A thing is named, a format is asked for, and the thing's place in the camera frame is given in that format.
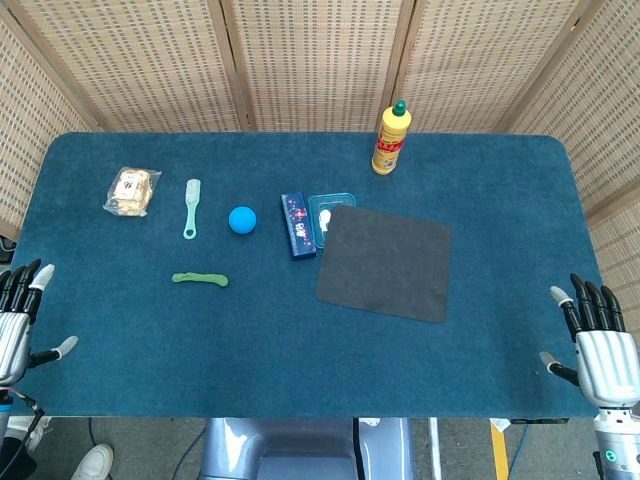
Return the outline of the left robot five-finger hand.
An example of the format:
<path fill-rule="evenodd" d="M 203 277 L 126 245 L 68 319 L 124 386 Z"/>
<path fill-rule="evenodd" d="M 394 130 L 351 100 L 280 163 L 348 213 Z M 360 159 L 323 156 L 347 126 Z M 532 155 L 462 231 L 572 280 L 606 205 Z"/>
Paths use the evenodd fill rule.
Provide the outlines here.
<path fill-rule="evenodd" d="M 77 336 L 59 346 L 31 352 L 31 333 L 36 323 L 43 292 L 55 273 L 55 266 L 41 266 L 36 259 L 14 271 L 1 273 L 1 387 L 13 387 L 27 369 L 59 361 L 78 343 Z"/>

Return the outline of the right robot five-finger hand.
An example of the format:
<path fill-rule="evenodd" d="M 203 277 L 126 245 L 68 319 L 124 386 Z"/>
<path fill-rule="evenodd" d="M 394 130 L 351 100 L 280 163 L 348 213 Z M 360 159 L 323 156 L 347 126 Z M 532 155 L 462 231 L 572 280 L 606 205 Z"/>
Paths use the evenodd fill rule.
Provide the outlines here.
<path fill-rule="evenodd" d="M 613 291 L 572 273 L 575 298 L 558 286 L 550 293 L 563 313 L 577 367 L 563 365 L 548 352 L 539 357 L 545 369 L 579 388 L 600 409 L 631 409 L 639 403 L 639 355 L 627 332 Z"/>

